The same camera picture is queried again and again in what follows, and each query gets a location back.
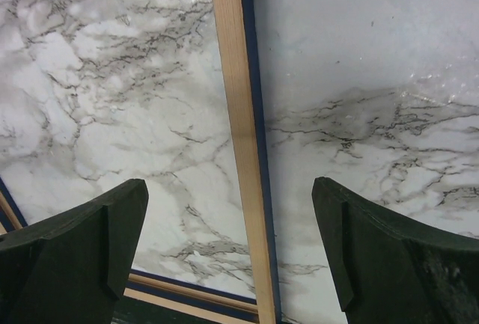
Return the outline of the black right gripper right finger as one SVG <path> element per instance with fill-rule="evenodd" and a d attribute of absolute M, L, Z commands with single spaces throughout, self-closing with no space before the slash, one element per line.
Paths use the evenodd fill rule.
<path fill-rule="evenodd" d="M 328 177 L 312 200 L 349 323 L 477 323 L 478 240 L 369 201 Z"/>

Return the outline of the blue wooden picture frame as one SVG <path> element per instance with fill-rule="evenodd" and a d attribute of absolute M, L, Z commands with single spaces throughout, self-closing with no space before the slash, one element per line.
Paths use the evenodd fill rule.
<path fill-rule="evenodd" d="M 1 0 L 1 229 L 143 179 L 126 294 L 279 323 L 248 26 L 246 0 Z"/>

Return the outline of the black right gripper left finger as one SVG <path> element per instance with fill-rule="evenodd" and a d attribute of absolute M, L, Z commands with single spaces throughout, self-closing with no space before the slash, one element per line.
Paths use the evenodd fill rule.
<path fill-rule="evenodd" d="M 2 323 L 110 323 L 144 224 L 148 190 L 130 179 L 1 236 Z"/>

